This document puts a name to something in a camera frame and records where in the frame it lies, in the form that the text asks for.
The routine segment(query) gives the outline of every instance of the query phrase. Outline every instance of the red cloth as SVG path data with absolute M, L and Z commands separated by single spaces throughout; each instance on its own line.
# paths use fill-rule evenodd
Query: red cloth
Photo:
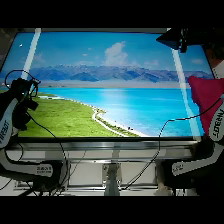
M 191 86 L 192 99 L 199 106 L 200 113 L 208 109 L 214 104 L 218 98 L 224 93 L 224 78 L 223 79 L 203 79 L 195 76 L 188 78 Z M 208 130 L 212 118 L 216 110 L 221 106 L 220 100 L 208 112 L 200 116 L 202 127 L 205 133 L 209 136 Z

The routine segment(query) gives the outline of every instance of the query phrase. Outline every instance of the lake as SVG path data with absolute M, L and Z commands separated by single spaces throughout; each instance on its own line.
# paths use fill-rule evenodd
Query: lake
M 150 136 L 158 136 L 168 119 L 188 117 L 180 89 L 39 88 L 39 92 L 102 108 L 106 118 Z M 190 89 L 187 96 L 193 113 L 199 114 Z M 196 119 L 202 135 L 200 118 Z M 162 136 L 192 136 L 189 121 L 168 123 Z

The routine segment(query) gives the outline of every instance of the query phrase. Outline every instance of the landscape image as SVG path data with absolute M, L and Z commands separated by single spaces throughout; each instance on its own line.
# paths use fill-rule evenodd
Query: landscape image
M 16 36 L 0 73 L 24 69 L 33 33 Z M 59 137 L 158 136 L 168 119 L 188 117 L 172 51 L 156 42 L 158 34 L 41 33 L 29 69 L 41 80 L 35 120 Z M 188 78 L 213 79 L 200 46 L 180 54 L 188 105 L 196 115 Z M 11 73 L 10 84 L 21 72 Z M 196 120 L 200 135 L 203 129 Z M 50 137 L 33 121 L 20 136 Z M 189 121 L 172 122 L 164 137 L 192 136 Z

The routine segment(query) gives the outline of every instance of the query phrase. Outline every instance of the blue sky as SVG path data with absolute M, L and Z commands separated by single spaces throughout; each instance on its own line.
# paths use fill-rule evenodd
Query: blue sky
M 23 69 L 33 33 L 16 36 L 3 71 Z M 151 70 L 172 70 L 171 49 L 156 41 L 157 34 L 104 32 L 41 33 L 31 68 L 54 65 L 138 66 Z M 185 71 L 211 73 L 200 46 L 180 54 Z

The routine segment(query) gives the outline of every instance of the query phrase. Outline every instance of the mountain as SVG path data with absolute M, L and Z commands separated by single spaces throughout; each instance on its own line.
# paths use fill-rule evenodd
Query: mountain
M 30 73 L 39 80 L 78 80 L 78 81 L 139 81 L 139 82 L 178 82 L 176 71 L 149 70 L 133 66 L 48 66 L 44 68 L 34 68 Z M 4 78 L 7 73 L 1 73 L 0 78 Z M 185 79 L 191 75 L 201 78 L 213 78 L 212 74 L 203 71 L 184 71 Z

